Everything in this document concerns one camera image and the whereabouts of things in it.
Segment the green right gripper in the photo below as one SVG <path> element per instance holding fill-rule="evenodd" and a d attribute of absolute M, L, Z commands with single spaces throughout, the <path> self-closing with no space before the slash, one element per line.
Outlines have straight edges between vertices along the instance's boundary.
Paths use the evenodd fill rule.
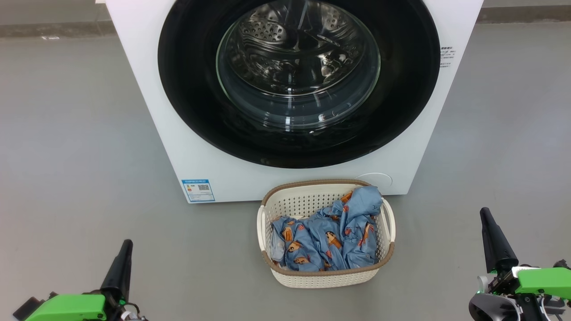
<path fill-rule="evenodd" d="M 488 207 L 480 209 L 487 272 L 494 275 L 489 293 L 501 297 L 498 321 L 562 321 L 570 313 L 570 268 L 565 260 L 553 267 L 519 265 L 519 260 Z"/>

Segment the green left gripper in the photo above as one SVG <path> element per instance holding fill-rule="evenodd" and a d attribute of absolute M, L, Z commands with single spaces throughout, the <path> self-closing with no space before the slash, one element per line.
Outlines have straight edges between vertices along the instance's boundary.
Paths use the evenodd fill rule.
<path fill-rule="evenodd" d="M 123 241 L 100 290 L 84 294 L 56 294 L 48 299 L 30 297 L 12 313 L 15 321 L 146 321 L 130 295 L 133 242 Z"/>

